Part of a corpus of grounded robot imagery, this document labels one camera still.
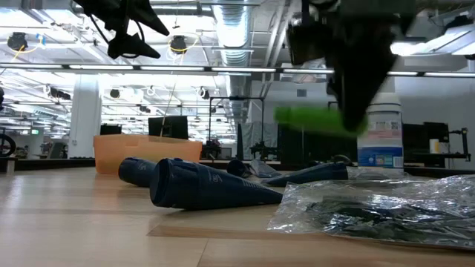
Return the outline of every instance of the wooden table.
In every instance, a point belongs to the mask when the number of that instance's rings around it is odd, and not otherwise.
[[[266,231],[276,205],[178,211],[93,168],[0,179],[1,266],[475,266],[472,253]]]

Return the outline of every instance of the fluorescent light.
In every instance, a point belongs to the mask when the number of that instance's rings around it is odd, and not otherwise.
[[[60,69],[61,65],[50,64],[14,64],[14,63],[0,63],[0,67],[4,68],[24,68],[24,69]]]
[[[459,33],[446,33],[439,38],[435,38],[430,40],[429,42],[418,45],[418,49],[415,53],[433,53],[436,52],[438,49],[444,47],[445,45],[450,44],[451,42],[457,40],[458,38],[464,36],[465,34],[469,33],[468,31],[461,31]]]
[[[475,42],[453,53],[453,55],[463,55],[463,56],[474,55],[474,54],[475,54]]]
[[[244,73],[274,73],[275,68],[271,67],[212,67],[216,72],[244,72]]]
[[[25,127],[25,126],[6,126],[6,129],[10,130],[30,130],[31,127]]]
[[[133,70],[134,66],[123,65],[70,65],[74,70]]]
[[[284,73],[301,73],[301,74],[333,74],[334,70],[304,70],[304,69],[284,69]]]
[[[425,73],[426,77],[440,78],[475,78],[475,73]]]
[[[407,42],[394,42],[391,45],[391,53],[400,56],[410,56],[416,53],[417,50],[420,49],[421,45],[424,45],[424,43],[411,44]]]
[[[196,10],[197,8],[194,6],[180,6],[180,5],[159,5],[159,4],[153,4],[151,6],[152,9],[158,9],[158,10]],[[202,7],[203,11],[211,11],[210,7]]]
[[[416,71],[390,71],[388,76],[417,76]]]
[[[142,66],[143,70],[163,70],[163,71],[204,71],[204,67],[181,67],[181,66]]]

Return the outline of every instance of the ceiling light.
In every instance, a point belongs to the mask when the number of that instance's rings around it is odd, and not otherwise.
[[[453,53],[453,55],[462,55],[462,56],[474,55],[474,54],[475,54],[475,42]]]
[[[387,73],[388,76],[417,76],[416,71],[390,71]]]
[[[174,66],[142,66],[143,70],[162,70],[162,71],[204,71],[204,67],[174,67]]]
[[[284,73],[302,73],[302,74],[333,74],[334,70],[304,70],[304,69],[284,69]]]
[[[52,64],[15,64],[15,63],[1,63],[3,68],[23,68],[23,69],[60,69],[61,65]]]
[[[419,44],[411,44],[408,42],[394,42],[391,45],[391,53],[394,55],[400,55],[400,56],[410,56],[414,53],[417,52],[418,49],[420,49],[420,45],[423,45],[424,43],[419,43]]]
[[[123,65],[70,65],[74,70],[133,70],[134,66]]]
[[[6,129],[10,130],[30,130],[31,127],[24,127],[24,126],[5,126]]]
[[[271,67],[212,67],[212,71],[216,72],[274,73],[276,70]]]
[[[425,76],[440,78],[475,78],[475,73],[426,73]]]

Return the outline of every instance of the green foam piece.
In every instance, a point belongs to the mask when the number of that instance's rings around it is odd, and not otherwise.
[[[358,137],[368,126],[367,118],[356,131],[348,131],[343,126],[340,111],[323,108],[285,108],[278,107],[274,110],[275,121],[295,129],[319,132],[332,136]]]

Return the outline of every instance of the black cable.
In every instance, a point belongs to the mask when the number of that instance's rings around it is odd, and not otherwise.
[[[89,18],[91,19],[92,23],[94,24],[94,26],[96,27],[97,31],[99,32],[99,34],[101,35],[101,37],[104,39],[104,41],[109,45],[109,41],[107,40],[107,38],[105,38],[105,35],[104,33],[101,31],[101,29],[99,28],[99,25],[97,25],[96,21],[94,20],[94,18],[92,16],[89,16]],[[140,31],[140,36],[142,38],[142,41],[145,42],[145,34],[143,32],[143,29],[142,29],[142,26],[140,25],[139,22],[137,21],[134,21],[138,28],[139,28],[139,31]],[[126,55],[121,55],[122,57],[125,57],[126,59],[136,59],[137,57],[139,57],[139,55],[135,55],[135,56],[126,56]]]
[[[139,28],[139,31],[140,31],[140,36],[142,37],[142,41],[145,42],[145,34],[143,33],[143,29],[142,29],[142,26],[140,25],[140,23],[138,21],[134,21],[138,28]],[[126,59],[136,59],[137,57],[139,57],[139,55],[135,55],[135,56],[126,56],[126,55],[122,55],[123,57],[125,57]]]
[[[97,29],[97,31],[99,32],[99,34],[101,35],[101,37],[104,39],[104,42],[109,45],[109,41],[107,40],[107,38],[105,38],[104,33],[101,31],[101,29],[100,29],[99,26],[97,25],[96,21],[94,20],[94,18],[93,18],[92,16],[89,16],[89,18],[91,19],[92,23],[93,23],[94,26],[96,27],[96,29]]]

